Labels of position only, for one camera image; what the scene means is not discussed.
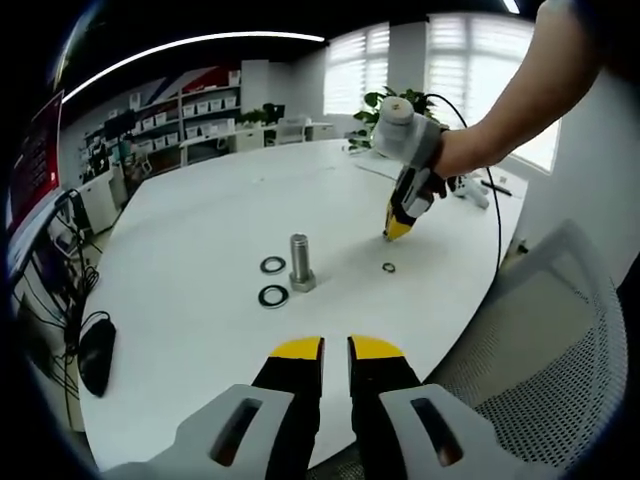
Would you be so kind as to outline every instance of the desk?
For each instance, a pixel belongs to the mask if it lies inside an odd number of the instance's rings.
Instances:
[[[251,383],[286,340],[326,339],[312,466],[354,440],[348,335],[392,342],[422,378],[446,355],[492,281],[495,210],[450,195],[387,243],[393,181],[364,169],[396,174],[400,165],[349,156],[347,146],[328,140],[230,154],[142,184],[113,230],[86,308],[108,310],[118,329],[105,396],[80,387],[101,469],[167,448],[180,422],[230,385]],[[527,186],[495,170],[514,192],[499,194],[504,255]],[[261,288],[288,287],[294,232],[309,237],[318,286],[264,309]],[[285,272],[260,272],[269,255],[287,259]],[[384,262],[396,272],[384,272]]]
[[[331,127],[333,126],[332,123],[326,123],[326,122],[311,122],[308,125],[305,125],[305,135],[304,137],[306,137],[307,134],[307,130],[313,128],[313,127]],[[185,140],[184,142],[182,142],[180,144],[180,165],[183,167],[186,167],[189,165],[189,147],[192,147],[194,145],[198,145],[201,143],[205,143],[205,142],[211,142],[213,140],[219,140],[221,138],[229,138],[229,137],[233,137],[235,135],[237,135],[238,133],[244,133],[244,132],[268,132],[268,131],[275,131],[276,130],[277,125],[267,125],[267,126],[263,126],[263,127],[256,127],[256,128],[252,128],[252,129],[245,129],[245,130],[234,130],[233,132],[225,132],[225,133],[216,133],[214,135],[201,135],[199,137],[196,138],[190,138],[188,140]]]

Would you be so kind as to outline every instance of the window blind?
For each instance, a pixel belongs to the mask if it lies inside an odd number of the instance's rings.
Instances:
[[[331,41],[324,81],[324,114],[352,115],[364,94],[387,83],[389,25],[382,24]]]
[[[431,17],[428,36],[426,90],[451,101],[469,125],[491,109],[516,73],[529,48],[533,25],[486,15]],[[433,111],[451,128],[462,128],[451,109],[438,100]],[[550,172],[559,121],[513,153]]]

